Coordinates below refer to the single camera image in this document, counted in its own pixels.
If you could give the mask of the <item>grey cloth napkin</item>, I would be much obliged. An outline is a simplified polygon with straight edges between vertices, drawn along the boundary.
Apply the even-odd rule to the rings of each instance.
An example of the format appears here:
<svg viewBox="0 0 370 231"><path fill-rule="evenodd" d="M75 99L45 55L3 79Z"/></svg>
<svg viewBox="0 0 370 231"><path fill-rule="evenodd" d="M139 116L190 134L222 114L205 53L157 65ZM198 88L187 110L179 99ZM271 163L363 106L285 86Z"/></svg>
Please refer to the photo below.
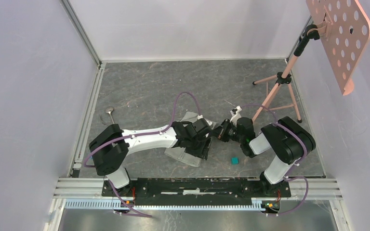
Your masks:
<svg viewBox="0 0 370 231"><path fill-rule="evenodd" d="M180 122L196 122L198 114L194 112L186 112L185 116ZM206 119L210 128L214 128L217 122ZM204 143L198 144L195 148L167 148L165 154L177 161L187 164L192 167L199 167L202 160L207 160L208 151L211 146L212 138L206 140Z"/></svg>

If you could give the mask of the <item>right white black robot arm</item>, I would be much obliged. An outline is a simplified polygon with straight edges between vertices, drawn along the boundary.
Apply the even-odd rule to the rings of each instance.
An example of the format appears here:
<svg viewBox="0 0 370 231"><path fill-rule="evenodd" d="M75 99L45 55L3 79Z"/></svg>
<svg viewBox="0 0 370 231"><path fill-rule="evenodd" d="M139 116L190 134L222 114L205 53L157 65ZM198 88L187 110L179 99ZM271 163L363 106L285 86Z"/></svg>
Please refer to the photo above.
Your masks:
<svg viewBox="0 0 370 231"><path fill-rule="evenodd" d="M271 164L260 174L259 191L264 196L276 193L290 169L316 148L313 136L288 116L262 127L258 135L253 121L247 117L241 117L235 123L226 119L211 134L223 142L239 143L242 152L250 158L270 149L274 151Z"/></svg>

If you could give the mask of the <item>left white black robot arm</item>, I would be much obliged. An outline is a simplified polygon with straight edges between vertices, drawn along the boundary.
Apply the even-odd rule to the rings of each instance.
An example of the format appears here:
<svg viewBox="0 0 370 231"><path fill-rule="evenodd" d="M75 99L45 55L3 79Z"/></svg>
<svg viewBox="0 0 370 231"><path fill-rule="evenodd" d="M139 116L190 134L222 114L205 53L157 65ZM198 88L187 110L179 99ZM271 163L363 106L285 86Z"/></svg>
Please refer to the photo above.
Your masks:
<svg viewBox="0 0 370 231"><path fill-rule="evenodd" d="M97 175L111 181L115 192L126 196L132 191L128 172L122 167L128 155L156 148L197 149L210 139L214 125L201 116L194 122L173 121L160 128L145 130L121 129L118 124L112 124L89 144L93 167Z"/></svg>

